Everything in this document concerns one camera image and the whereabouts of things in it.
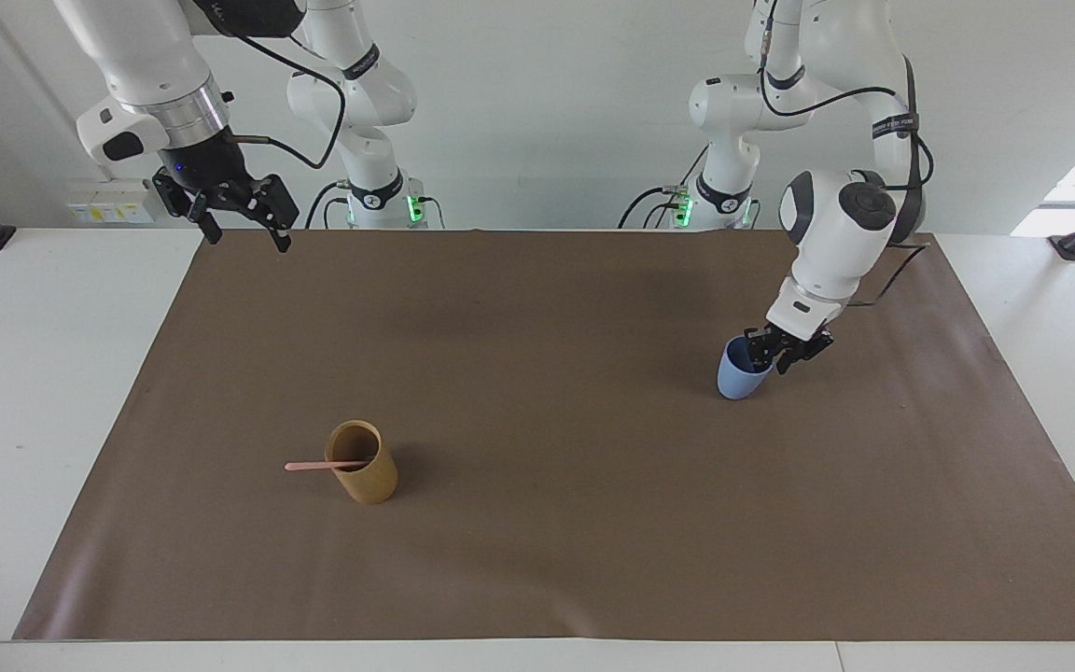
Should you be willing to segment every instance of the blue plastic cup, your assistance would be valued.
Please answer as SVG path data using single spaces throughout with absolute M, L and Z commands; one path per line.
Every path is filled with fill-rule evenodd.
M 720 372 L 716 376 L 716 387 L 719 387 L 726 399 L 740 401 L 752 395 L 773 369 L 765 366 L 758 370 L 749 358 L 749 341 L 737 335 L 725 346 L 720 356 Z

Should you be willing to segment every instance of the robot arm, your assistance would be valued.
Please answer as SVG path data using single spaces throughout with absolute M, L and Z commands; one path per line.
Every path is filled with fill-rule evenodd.
M 211 243 L 223 231 L 210 214 L 230 210 L 272 232 L 286 252 L 298 209 L 276 174 L 253 178 L 230 132 L 230 114 L 209 65 L 194 47 L 176 0 L 55 0 L 82 51 L 105 77 L 110 96 L 77 118 L 90 157 L 104 166 L 160 154 L 153 183 L 171 216 L 200 227 Z M 203 4 L 226 34 L 276 38 L 301 20 L 293 0 Z
M 746 339 L 756 369 L 776 360 L 785 373 L 831 345 L 828 324 L 844 312 L 861 277 L 888 243 L 903 241 L 922 220 L 914 76 L 891 29 L 888 0 L 755 0 L 746 51 L 760 65 L 759 75 L 744 80 L 756 98 L 747 90 L 732 96 L 741 105 L 721 115 L 728 138 L 716 131 L 725 128 L 719 120 L 700 124 L 713 147 L 721 145 L 719 170 L 704 169 L 691 199 L 699 195 L 713 201 L 707 187 L 751 186 L 756 152 L 742 151 L 742 133 L 805 124 L 828 103 L 816 102 L 813 82 L 842 90 L 840 98 L 857 99 L 872 126 L 875 170 L 803 172 L 782 198 L 782 227 L 799 256 L 768 312 L 768 327 L 748 330 Z M 697 88 L 697 101 L 701 90 L 716 86 L 710 82 Z M 751 161 L 730 158 L 725 142 L 730 145 L 733 138 L 737 156 L 751 156 Z M 700 204 L 694 205 L 699 212 Z M 701 224 L 731 225 L 720 210 L 716 218 L 704 208 L 708 218 Z
M 815 77 L 807 75 L 799 52 L 798 17 L 803 0 L 784 0 L 776 14 L 774 41 L 764 41 L 769 3 L 756 3 L 746 33 L 746 54 L 764 66 L 765 82 L 782 110 L 802 110 L 817 101 Z M 811 120 L 805 115 L 773 114 L 763 102 L 762 82 L 756 74 L 728 74 L 708 77 L 691 92 L 692 123 L 708 139 L 707 161 L 699 177 L 691 182 L 684 229 L 733 229 L 749 208 L 754 177 L 758 173 L 760 149 L 747 141 L 751 131 L 789 131 Z
M 377 127 L 405 124 L 417 110 L 413 82 L 392 67 L 371 39 L 359 0 L 307 0 L 303 22 L 307 49 L 333 67 L 347 98 L 338 151 L 350 183 L 350 224 L 371 229 L 424 226 L 420 183 L 397 165 L 392 142 Z M 331 133 L 336 100 L 315 77 L 296 75 L 287 88 L 293 114 Z

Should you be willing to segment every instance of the brown mat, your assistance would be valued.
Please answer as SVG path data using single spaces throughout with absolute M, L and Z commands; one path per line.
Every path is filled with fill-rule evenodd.
M 1075 640 L 1075 485 L 938 248 L 731 403 L 782 233 L 293 239 L 198 252 L 16 638 Z M 384 505 L 281 469 L 349 418 Z

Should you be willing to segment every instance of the power outlet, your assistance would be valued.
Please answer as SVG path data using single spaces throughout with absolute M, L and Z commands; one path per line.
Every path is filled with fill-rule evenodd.
M 118 180 L 76 183 L 66 201 L 78 223 L 95 225 L 154 225 L 162 212 L 159 198 L 144 181 Z

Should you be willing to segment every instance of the table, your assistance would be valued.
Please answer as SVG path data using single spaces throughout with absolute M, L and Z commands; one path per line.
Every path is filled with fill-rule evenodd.
M 1075 477 L 1075 264 L 1007 256 L 1041 241 L 940 243 Z M 197 244 L 191 230 L 22 230 L 0 254 L 0 668 L 1075 669 L 1075 645 L 5 643 Z

